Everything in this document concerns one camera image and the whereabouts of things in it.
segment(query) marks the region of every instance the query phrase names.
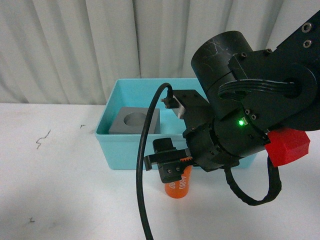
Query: screw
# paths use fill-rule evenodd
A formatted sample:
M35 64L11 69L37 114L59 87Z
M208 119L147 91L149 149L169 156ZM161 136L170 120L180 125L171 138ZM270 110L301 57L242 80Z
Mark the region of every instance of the screw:
M303 43L303 47L305 49L310 48L311 44L312 44L311 40L305 40L304 43Z
M247 54L245 52L242 52L240 55L240 59L245 59L247 57Z
M305 24L302 25L301 31L303 33L308 33L312 29L312 24L310 22L306 22Z
M268 55L272 54L272 50L270 48L268 48L268 49L264 50L263 53L264 53L264 55L268 56Z

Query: black cable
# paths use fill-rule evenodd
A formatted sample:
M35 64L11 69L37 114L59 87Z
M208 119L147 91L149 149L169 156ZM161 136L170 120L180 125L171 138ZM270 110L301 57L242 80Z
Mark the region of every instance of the black cable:
M147 137L148 137L152 116L154 114L160 95L165 88L168 88L167 98L169 99L173 98L172 87L167 82L159 86L159 88L155 92L144 121L141 138L139 142L138 156L136 160L136 172L135 172L136 173L135 175L136 197L138 201L139 213L140 213L144 235L147 240L153 240L154 237L152 236L152 233L151 233L151 229L150 229L150 225L147 217L146 206L145 206L145 199L144 199L143 177L142 177L143 166L144 166L144 155L145 155L145 148L146 148Z
M231 172L231 167L229 166L224 166L226 182L228 183L228 185L230 186L230 189L234 192L234 194L238 198L240 198L244 203L250 206L258 206L261 204L269 203L274 199L276 199L276 197L279 195L282 188L282 184L279 177L279 170L277 167L273 166L269 156L267 159L267 167L268 167L268 177L269 177L269 190L267 195L262 200L255 200L241 190L241 188L236 183Z
M298 85L294 82L278 82L264 79L241 79L226 82L218 90L218 96L223 99L241 101L247 92L260 91L269 94L279 94L286 97L299 95Z

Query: light blue plastic bin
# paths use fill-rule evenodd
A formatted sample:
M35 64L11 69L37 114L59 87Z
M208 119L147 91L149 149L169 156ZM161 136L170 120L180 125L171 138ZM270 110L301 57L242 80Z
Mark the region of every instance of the light blue plastic bin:
M137 154L140 141L139 134L109 134L109 128L121 107L148 108L150 102L163 83L170 83L174 90L195 89L206 98L196 78L156 78L156 79L119 79L116 81L102 117L96 127L98 139L109 167L113 170L136 169ZM186 130L183 120L177 118L171 109L166 109L162 102L156 105L160 109L160 134L149 134L147 137L145 156L154 154L152 142L155 139L171 138L173 145L179 149L187 148L182 133ZM255 155L240 160L238 168L247 168Z

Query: white curtain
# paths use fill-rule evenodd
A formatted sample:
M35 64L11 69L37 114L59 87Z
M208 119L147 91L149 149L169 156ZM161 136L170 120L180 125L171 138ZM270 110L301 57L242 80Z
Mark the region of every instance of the white curtain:
M105 104L120 78L194 77L195 51L243 33L275 49L319 0L0 0L0 102Z

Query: red 3d-printed part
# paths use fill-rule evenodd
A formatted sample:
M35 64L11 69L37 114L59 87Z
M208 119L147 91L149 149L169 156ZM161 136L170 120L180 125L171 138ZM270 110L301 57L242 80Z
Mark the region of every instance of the red 3d-printed part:
M305 131L281 128L268 133L271 143L265 145L274 167L289 164L309 153L309 143Z

